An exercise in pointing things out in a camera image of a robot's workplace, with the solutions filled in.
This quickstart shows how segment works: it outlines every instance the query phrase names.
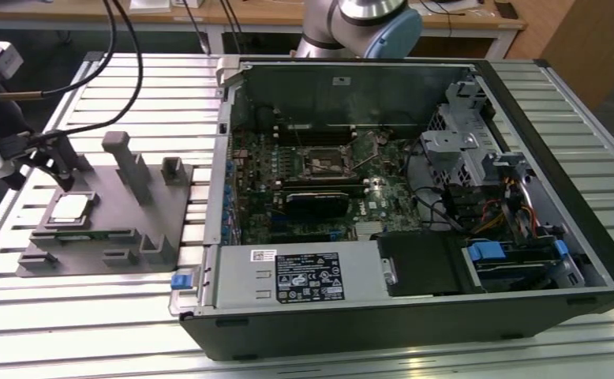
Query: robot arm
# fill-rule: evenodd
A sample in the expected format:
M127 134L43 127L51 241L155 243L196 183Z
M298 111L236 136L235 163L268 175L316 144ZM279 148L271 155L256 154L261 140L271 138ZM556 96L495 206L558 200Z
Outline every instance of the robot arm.
M310 0L298 57L404 58L420 34L407 0Z

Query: white sticker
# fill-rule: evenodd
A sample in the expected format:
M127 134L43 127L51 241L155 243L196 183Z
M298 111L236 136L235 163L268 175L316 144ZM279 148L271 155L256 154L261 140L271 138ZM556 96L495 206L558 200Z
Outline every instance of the white sticker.
M273 262L276 250L251 250L251 262Z

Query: power supply label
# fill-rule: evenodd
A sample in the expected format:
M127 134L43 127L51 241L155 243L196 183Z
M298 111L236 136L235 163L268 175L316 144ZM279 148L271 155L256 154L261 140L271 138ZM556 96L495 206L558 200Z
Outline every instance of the power supply label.
M276 255L276 297L281 304L344 300L339 253Z

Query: black cable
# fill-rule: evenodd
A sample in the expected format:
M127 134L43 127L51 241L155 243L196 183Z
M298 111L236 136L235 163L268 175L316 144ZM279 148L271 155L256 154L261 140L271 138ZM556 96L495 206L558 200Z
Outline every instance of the black cable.
M443 10L443 12L436 12L435 10L432 10L431 8L428 8L428 5L423 2L423 0L419 0L419 2L422 2L422 5L426 9L428 9L428 12L434 13L434 14L446 14L447 15L447 23L450 25L450 34L447 36L447 38L451 38L451 34L454 33L454 27L451 26L451 16L466 16L464 13L451 13L443 6L439 2L436 2L436 6L440 7L440 9Z
M43 98L48 98L56 95L61 95L65 92L71 92L72 90L80 88L83 85L85 85L89 81L96 79L96 77L101 74L104 71L107 65L109 64L109 61L112 61L112 56L115 55L115 50L117 46L117 22L115 20L115 15L112 13L112 8L109 6L109 1L103 0L103 4L105 6L107 10L107 18L109 20L109 47L107 48L107 57L103 59L103 62L100 66L96 68L96 71L87 76L84 79L81 79L77 83L73 83L71 85L67 85L65 87L60 87L59 89L53 89L49 91L43 91Z
M199 23L196 19L193 18L192 15L192 10L189 9L189 2L187 0L183 0L184 8L187 9L187 15L189 16L189 21L192 22L193 25L193 30L197 31L197 38L199 38L199 44L201 45L201 50L205 53L205 55L211 55L211 46L204 43L203 38L201 38L201 32L199 31Z
M447 36L447 38L451 38L451 34L454 33L454 28L451 27L451 12L444 9L439 2L436 2L436 6L439 6L444 12L447 12L447 23L450 25L450 35Z
M432 202L431 204L431 220L428 221L428 226L427 228L432 228L432 225L435 223L446 223L446 222L439 222L439 221L435 221L435 206L439 204L439 203L443 203L444 204L444 200L443 199L438 199Z
M227 2L227 8L229 9L229 12L232 13L233 22L236 23L236 29L239 30L239 35L241 39L243 53L245 53L245 40L243 36L241 23L239 22L239 19L236 17L236 12L233 11L232 3L229 2L229 0L223 0L223 1Z
M124 20L124 24L127 24L127 29L128 29L128 34L131 35L131 40L133 43L133 47L136 49L136 58L137 58L137 83L136 83L136 89L133 90L133 94L131 96L131 99L128 100L127 105L124 108L119 111L117 115L111 119L107 120L105 122L101 122L95 125L84 126L81 128L76 129L69 129L69 130L53 130L51 133L43 134L39 137L35 137L31 140L31 145L36 145L44 141L52 140L53 138L57 138L60 136L69 136L71 134L87 132L89 130L95 129L101 129L105 126L112 125L115 122L117 122L121 117L127 114L127 112L131 110L133 104L136 103L137 97L140 95L140 90L143 89L143 79L144 79L144 67L143 67L143 50L140 48L140 43L137 41L137 35L136 35L136 30L133 29L133 24L131 22L131 18L127 15L127 11L123 8L121 3L119 0L112 0L112 3L117 7L117 11L121 15L121 19Z
M438 188L438 187L434 187L434 186L423 186L423 187L419 187L419 188L412 188L412 184L410 183L410 160L412 159L414 157L414 150L416 148L416 145L419 143L419 140L420 138L418 138L415 141L414 141L414 144L412 144L412 147L410 149L410 154L407 155L407 160L406 160L406 167L404 167L404 178L407 180L407 188L410 189L410 191L412 192L412 196L414 198L416 199L416 201L419 203L423 204L423 206L426 206L428 209L431 209L431 212L435 212L447 222L448 224L451 225L451 227L459 231L460 233L463 234L470 234L471 232L443 212L440 211L439 209L436 209L426 200L422 199L422 197L416 194L418 191L420 190L432 190L432 191L439 191L442 192L442 189Z
M233 43L236 44L236 52L239 54L241 53L241 45L239 44L239 37L236 35L236 29L233 28L233 22L232 22L232 16L229 15L229 9L227 9L227 3L224 0L220 0L221 4L221 9L224 10L224 14L227 15L227 21L229 23L229 28L232 28L232 37L233 37Z

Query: metal bracket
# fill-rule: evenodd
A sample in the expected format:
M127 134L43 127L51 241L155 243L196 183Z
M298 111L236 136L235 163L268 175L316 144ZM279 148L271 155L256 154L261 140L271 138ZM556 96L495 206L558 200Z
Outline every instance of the metal bracket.
M451 130L428 130L422 133L422 146L432 166L439 170L451 170L462 158L462 152L478 148L471 133Z
M217 78L219 87L229 87L232 84L241 80L241 73L252 66L241 64L241 57L239 55L229 55L217 59L217 67L215 75Z

